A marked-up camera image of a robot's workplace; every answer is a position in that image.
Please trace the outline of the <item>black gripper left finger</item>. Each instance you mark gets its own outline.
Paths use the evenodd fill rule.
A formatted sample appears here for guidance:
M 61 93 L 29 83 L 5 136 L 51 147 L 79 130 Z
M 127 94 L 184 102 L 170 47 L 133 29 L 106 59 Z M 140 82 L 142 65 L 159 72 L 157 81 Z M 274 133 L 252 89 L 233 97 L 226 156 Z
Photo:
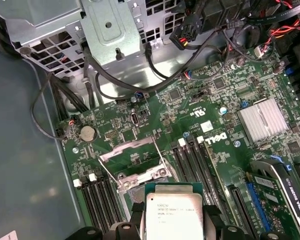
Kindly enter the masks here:
M 66 240 L 145 240 L 145 203 L 135 202 L 129 222 L 118 222 L 103 233 L 99 228 L 86 226 L 66 238 Z

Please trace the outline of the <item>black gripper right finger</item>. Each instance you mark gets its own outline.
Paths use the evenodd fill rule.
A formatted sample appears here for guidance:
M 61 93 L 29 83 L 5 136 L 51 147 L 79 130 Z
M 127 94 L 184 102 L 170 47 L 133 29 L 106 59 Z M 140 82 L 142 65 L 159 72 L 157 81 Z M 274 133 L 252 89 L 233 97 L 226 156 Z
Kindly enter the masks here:
M 235 225 L 225 225 L 221 211 L 215 205 L 203 206 L 203 231 L 205 240 L 288 240 L 284 233 L 268 231 L 257 237 L 245 233 Z

